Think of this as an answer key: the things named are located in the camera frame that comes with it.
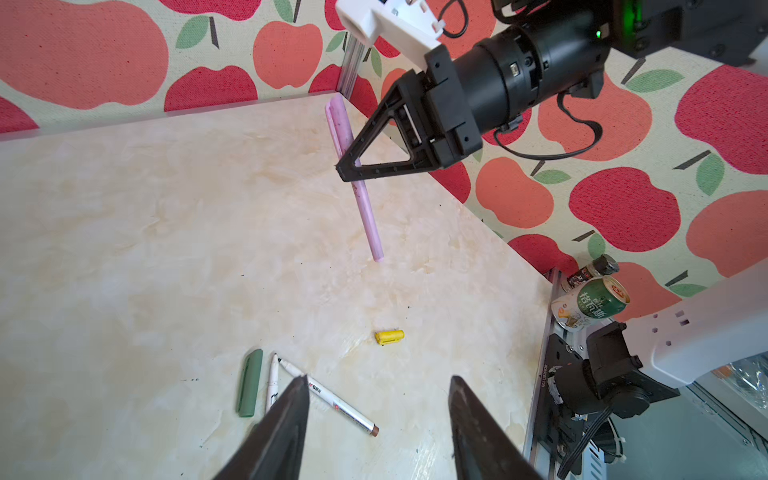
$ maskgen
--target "white pen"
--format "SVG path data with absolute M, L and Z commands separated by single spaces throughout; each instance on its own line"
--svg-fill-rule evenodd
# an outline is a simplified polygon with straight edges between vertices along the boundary
M 286 370 L 286 372 L 290 373 L 291 376 L 297 377 L 301 375 L 306 375 L 304 372 L 297 369 L 292 363 L 289 363 L 285 359 L 277 359 L 277 361 L 280 362 L 280 365 L 282 365 L 283 368 Z M 341 400 L 339 397 L 331 393 L 330 390 L 320 385 L 311 376 L 307 375 L 306 381 L 307 383 L 310 384 L 310 388 L 312 389 L 312 391 L 315 392 L 317 396 L 319 396 L 321 399 L 325 400 L 334 409 L 350 417 L 352 420 L 354 420 L 358 425 L 363 427 L 371 435 L 377 436 L 379 434 L 379 427 L 374 425 L 374 423 L 368 420 L 362 413 L 352 408 L 352 406 L 349 403 Z
M 270 378 L 266 383 L 266 405 L 264 406 L 264 413 L 269 412 L 270 407 L 274 405 L 277 400 L 277 353 L 272 355 L 272 363 L 270 364 Z

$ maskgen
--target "apple print fabric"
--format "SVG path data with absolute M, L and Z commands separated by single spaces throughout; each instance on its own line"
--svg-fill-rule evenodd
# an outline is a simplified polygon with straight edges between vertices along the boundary
M 437 15 L 447 1 L 427 3 Z M 441 38 L 453 58 L 505 28 L 488 0 L 465 3 L 467 32 Z M 458 4 L 445 21 L 461 28 Z M 335 91 L 348 40 L 335 0 L 3 0 L 0 134 Z M 370 116 L 411 68 L 379 38 L 349 100 Z M 537 162 L 486 134 L 432 176 L 540 272 L 612 255 L 633 297 L 622 321 L 768 257 L 768 78 L 671 48 L 642 61 L 613 51 L 600 97 L 565 104 L 601 122 L 597 147 Z M 591 138 L 554 98 L 500 135 L 540 154 Z

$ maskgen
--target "bolt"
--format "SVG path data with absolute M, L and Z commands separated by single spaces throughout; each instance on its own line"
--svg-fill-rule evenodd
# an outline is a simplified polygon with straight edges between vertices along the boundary
M 710 57 L 719 57 L 725 53 L 725 45 L 719 43 L 710 50 Z

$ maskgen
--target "marble-patterned tabletop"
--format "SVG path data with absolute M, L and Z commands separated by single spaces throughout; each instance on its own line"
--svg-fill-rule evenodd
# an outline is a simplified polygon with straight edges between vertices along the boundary
M 522 447 L 550 284 L 427 174 L 368 182 L 373 262 L 329 99 L 0 142 L 1 477 L 211 478 L 273 351 L 381 429 L 312 398 L 301 478 L 455 478 L 454 374 Z

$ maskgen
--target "pink marker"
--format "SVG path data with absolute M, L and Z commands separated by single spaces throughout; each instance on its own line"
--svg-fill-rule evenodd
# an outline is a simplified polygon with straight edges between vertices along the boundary
M 349 117 L 346 114 L 343 97 L 340 94 L 333 96 L 326 105 L 326 118 L 328 118 L 328 127 L 331 130 L 333 145 L 336 147 L 336 154 L 341 158 L 344 152 L 352 144 L 354 137 L 352 127 L 349 126 Z M 360 159 L 355 160 L 355 165 L 360 165 Z M 357 208 L 360 210 L 362 218 L 362 227 L 366 230 L 368 245 L 371 247 L 373 259 L 380 262 L 384 258 L 384 249 L 382 241 L 379 238 L 379 231 L 376 229 L 376 219 L 373 218 L 373 209 L 371 200 L 368 198 L 368 189 L 366 182 L 359 180 L 352 182 L 352 190 L 357 199 Z

